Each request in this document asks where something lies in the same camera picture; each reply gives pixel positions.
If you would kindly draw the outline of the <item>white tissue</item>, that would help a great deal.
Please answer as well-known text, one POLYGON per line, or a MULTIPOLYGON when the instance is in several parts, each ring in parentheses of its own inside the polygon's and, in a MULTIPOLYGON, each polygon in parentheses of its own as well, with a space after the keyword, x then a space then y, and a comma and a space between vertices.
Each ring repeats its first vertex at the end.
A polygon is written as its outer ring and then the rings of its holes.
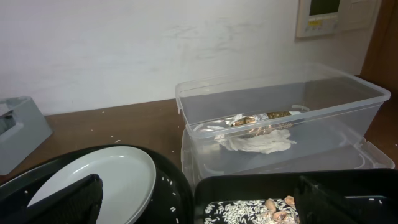
POLYGON ((249 137, 225 137, 219 135, 215 141, 229 151, 260 152, 270 154, 273 152, 285 151, 291 148, 297 142, 290 140, 290 131, 287 129, 273 130, 267 134, 259 134, 249 137))

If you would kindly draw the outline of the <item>gold foil snack wrapper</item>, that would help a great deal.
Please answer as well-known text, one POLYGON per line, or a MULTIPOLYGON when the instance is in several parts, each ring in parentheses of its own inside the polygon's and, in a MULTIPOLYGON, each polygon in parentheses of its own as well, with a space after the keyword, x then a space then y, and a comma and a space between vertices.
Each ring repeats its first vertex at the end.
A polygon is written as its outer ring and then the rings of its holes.
MULTIPOLYGON (((268 112, 268 113, 254 114, 254 115, 237 114, 236 116, 233 117, 230 126, 235 127, 235 126, 243 126, 243 125, 247 125, 247 124, 254 124, 254 123, 258 123, 260 121, 267 121, 270 119, 292 116, 294 113, 295 113, 294 111, 276 111, 276 112, 268 112)), ((271 132, 270 127, 254 128, 254 129, 248 131, 247 138, 253 138, 256 136, 263 135, 263 134, 269 134, 270 132, 271 132)))

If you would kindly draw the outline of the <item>grey round plate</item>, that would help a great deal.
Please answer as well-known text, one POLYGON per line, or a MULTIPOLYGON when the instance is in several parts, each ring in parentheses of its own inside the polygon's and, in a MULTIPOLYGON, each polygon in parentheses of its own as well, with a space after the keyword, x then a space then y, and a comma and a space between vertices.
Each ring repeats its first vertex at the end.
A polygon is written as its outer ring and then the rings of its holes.
POLYGON ((40 187, 28 207, 90 174, 99 175, 103 182, 97 223, 127 224, 138 220, 152 196, 156 167, 146 152, 131 146, 107 147, 75 159, 40 187))

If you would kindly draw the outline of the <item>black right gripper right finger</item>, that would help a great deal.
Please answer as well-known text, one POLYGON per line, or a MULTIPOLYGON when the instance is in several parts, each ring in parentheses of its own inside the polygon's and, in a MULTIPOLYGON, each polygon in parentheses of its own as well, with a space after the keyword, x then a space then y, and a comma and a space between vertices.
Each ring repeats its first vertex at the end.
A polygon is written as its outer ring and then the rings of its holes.
POLYGON ((306 176, 294 191, 301 224, 397 224, 397 202, 382 196, 343 196, 306 176))

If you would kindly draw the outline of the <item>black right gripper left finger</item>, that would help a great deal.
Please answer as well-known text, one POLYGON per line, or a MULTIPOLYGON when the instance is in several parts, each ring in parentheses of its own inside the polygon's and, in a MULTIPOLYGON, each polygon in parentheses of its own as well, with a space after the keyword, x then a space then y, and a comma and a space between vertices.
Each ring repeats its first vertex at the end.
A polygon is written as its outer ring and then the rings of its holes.
POLYGON ((95 224, 103 201, 103 182, 90 174, 27 208, 7 215, 10 224, 95 224))

